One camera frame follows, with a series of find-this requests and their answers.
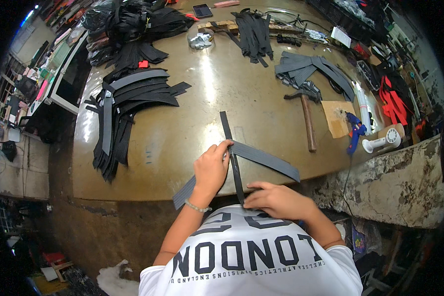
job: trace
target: table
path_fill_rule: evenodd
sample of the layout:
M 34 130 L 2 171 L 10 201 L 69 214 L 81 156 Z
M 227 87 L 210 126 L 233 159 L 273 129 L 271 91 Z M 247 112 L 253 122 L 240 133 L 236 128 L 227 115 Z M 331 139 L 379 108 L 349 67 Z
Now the table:
M 305 3 L 284 3 L 287 11 L 303 11 L 302 19 L 312 19 L 327 27 L 328 23 Z M 231 11 L 247 6 L 212 9 L 213 17 L 201 22 L 234 19 Z M 269 10 L 252 6 L 252 9 Z M 190 49 L 185 34 L 154 42 L 154 47 L 169 53 L 156 67 L 168 69 L 169 85 L 185 81 L 192 85 L 186 93 L 177 96 L 180 107 L 159 106 L 136 114 L 131 130 L 128 163 L 118 166 L 115 179 L 106 183 L 101 172 L 92 167 L 93 150 L 98 140 L 98 117 L 81 103 L 74 133 L 72 180 L 74 197 L 95 200 L 170 200 L 194 174 L 192 163 L 212 144 L 225 139 L 219 117 L 226 111 L 235 140 L 277 156 L 298 168 L 302 180 L 325 175 L 349 166 L 346 148 L 349 137 L 333 139 L 321 105 L 311 102 L 318 149 L 308 151 L 306 125 L 301 99 L 284 100 L 294 88 L 285 86 L 275 77 L 274 65 L 279 63 L 283 50 L 307 56 L 325 56 L 339 64 L 353 79 L 365 85 L 348 64 L 342 53 L 324 51 L 313 44 L 295 47 L 271 40 L 275 59 L 265 58 L 269 67 L 249 62 L 237 45 L 225 34 L 215 35 L 215 44 L 205 50 Z M 104 66 L 93 68 L 83 93 L 83 100 L 96 96 L 101 90 L 102 78 L 112 71 Z M 324 100 L 344 100 L 329 86 L 328 80 L 316 72 L 311 77 L 320 88 Z M 369 111 L 376 121 L 376 130 L 385 120 L 381 108 L 371 92 L 364 88 Z M 358 103 L 354 102 L 360 117 Z M 354 161 L 370 158 L 361 148 Z M 243 184 L 263 180 L 276 184 L 291 183 L 284 175 L 238 157 Z M 233 174 L 229 166 L 227 180 L 219 195 L 235 193 Z
M 64 109 L 77 115 L 79 109 L 73 104 L 66 101 L 65 98 L 61 97 L 56 92 L 59 88 L 59 84 L 61 83 L 64 74 L 66 73 L 66 69 L 69 67 L 69 64 L 72 61 L 72 58 L 76 55 L 76 52 L 82 46 L 88 34 L 89 34 L 88 31 L 86 31 L 85 33 L 82 34 L 82 36 L 78 39 L 78 41 L 74 43 L 68 56 L 63 61 L 63 63 L 59 65 L 54 77 L 48 83 L 48 86 L 46 87 L 46 90 L 44 91 L 40 100 L 35 101 L 31 104 L 31 106 L 28 108 L 26 116 L 32 116 L 43 102 L 45 102 L 48 105 L 51 103 L 56 103 L 59 106 L 63 107 Z

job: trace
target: white fabric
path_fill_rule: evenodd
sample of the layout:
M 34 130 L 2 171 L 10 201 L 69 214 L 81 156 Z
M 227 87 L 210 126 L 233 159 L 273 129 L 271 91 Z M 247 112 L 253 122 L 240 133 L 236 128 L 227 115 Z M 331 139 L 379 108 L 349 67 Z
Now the white fabric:
M 139 295 L 361 294 L 349 248 L 324 250 L 298 225 L 265 215 L 215 211 L 166 266 L 141 272 Z

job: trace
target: red tag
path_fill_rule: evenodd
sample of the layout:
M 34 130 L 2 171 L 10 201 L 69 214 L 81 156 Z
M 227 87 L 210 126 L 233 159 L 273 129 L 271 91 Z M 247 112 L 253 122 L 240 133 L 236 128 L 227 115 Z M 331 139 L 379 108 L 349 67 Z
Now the red tag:
M 142 69 L 148 68 L 148 61 L 138 62 L 138 68 L 142 68 Z

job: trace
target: paper sheet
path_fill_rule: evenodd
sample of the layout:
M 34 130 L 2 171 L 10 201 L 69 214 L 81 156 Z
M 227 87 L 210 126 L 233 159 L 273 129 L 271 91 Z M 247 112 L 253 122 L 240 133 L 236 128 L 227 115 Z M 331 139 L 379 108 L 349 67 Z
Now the paper sheet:
M 334 139 L 342 138 L 349 134 L 350 127 L 344 117 L 339 115 L 340 110 L 355 114 L 352 102 L 343 101 L 321 101 L 322 108 L 327 119 L 327 125 Z

